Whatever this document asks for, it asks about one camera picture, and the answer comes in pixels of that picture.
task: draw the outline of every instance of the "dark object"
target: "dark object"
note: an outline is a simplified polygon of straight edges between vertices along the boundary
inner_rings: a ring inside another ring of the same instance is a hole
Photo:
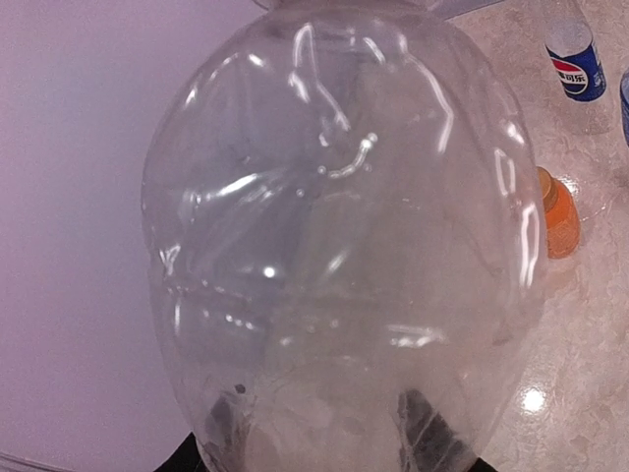
[[[192,433],[155,472],[207,472],[200,460],[197,441]],[[469,472],[496,472],[496,470],[482,459],[478,459]]]
[[[235,385],[239,394],[245,393],[245,387]],[[236,396],[225,393],[211,409],[207,427],[218,428],[218,436],[225,439],[223,452],[218,448],[209,450],[208,456],[212,467],[210,472],[243,472],[240,458],[242,451],[239,447],[244,443],[247,430],[241,432],[244,422],[238,419]],[[496,472],[482,459],[477,459],[467,445],[456,438],[443,417],[430,405],[422,393],[417,389],[409,389],[401,393],[398,400],[398,415],[400,426],[404,432],[405,441],[400,449],[401,472],[414,470],[413,464],[421,472],[447,472],[461,462],[465,464],[476,462],[469,472]],[[155,472],[207,472],[203,465],[197,441],[190,434],[179,446],[175,453]]]

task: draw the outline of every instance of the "white wall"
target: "white wall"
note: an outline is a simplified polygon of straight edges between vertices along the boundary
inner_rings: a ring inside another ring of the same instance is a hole
[[[0,3],[0,452],[149,471],[188,433],[145,283],[143,158],[250,0]]]

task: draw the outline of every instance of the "clear plastic bottle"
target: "clear plastic bottle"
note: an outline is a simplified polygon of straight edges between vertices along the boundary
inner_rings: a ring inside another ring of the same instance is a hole
[[[576,0],[539,3],[544,42],[566,96],[562,114],[575,134],[596,135],[615,122],[613,97],[600,63],[594,35]]]
[[[546,247],[522,113],[467,36],[409,2],[281,2],[182,88],[142,189],[208,470],[469,470]]]

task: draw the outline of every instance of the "pepsi bottle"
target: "pepsi bottle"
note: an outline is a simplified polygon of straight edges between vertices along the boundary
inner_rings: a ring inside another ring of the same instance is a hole
[[[615,107],[583,12],[576,0],[542,0],[539,8],[546,51],[568,97],[562,106],[566,128],[589,135],[609,131]]]

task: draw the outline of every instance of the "orange bottle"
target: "orange bottle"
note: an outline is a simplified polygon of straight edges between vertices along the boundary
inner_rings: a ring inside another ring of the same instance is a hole
[[[548,257],[565,258],[577,249],[581,238],[577,208],[565,185],[554,179],[543,167],[538,167],[538,175],[542,186]]]

